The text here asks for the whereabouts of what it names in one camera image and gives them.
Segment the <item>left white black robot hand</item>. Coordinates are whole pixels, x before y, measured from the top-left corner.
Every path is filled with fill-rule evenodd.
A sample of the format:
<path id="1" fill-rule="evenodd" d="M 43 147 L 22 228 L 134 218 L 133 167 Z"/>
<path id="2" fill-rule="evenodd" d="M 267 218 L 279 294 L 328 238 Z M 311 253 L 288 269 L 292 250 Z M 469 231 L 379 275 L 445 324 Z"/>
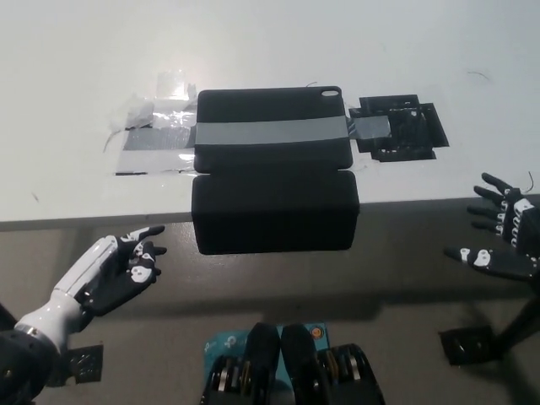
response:
<path id="1" fill-rule="evenodd" d="M 82 332 L 96 317 L 126 304 L 157 281 L 156 258 L 167 249 L 149 239 L 163 225 L 98 239 L 62 276 L 49 300 L 22 316 L 15 329 L 52 343 L 63 351 L 70 335 Z"/>

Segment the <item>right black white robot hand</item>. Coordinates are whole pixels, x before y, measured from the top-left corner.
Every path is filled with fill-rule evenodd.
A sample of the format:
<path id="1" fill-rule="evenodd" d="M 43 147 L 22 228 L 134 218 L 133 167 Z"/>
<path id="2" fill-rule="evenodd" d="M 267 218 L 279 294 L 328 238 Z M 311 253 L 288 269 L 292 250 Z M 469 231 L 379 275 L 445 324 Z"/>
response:
<path id="1" fill-rule="evenodd" d="M 489 247 L 446 247 L 446 257 L 492 277 L 519 282 L 539 281 L 539 207 L 517 187 L 484 172 L 482 179 L 496 190 L 475 186 L 474 192 L 489 200 L 494 208 L 467 206 L 467 211 L 483 221 L 473 221 L 477 230 L 488 231 L 506 242 L 510 251 Z"/>

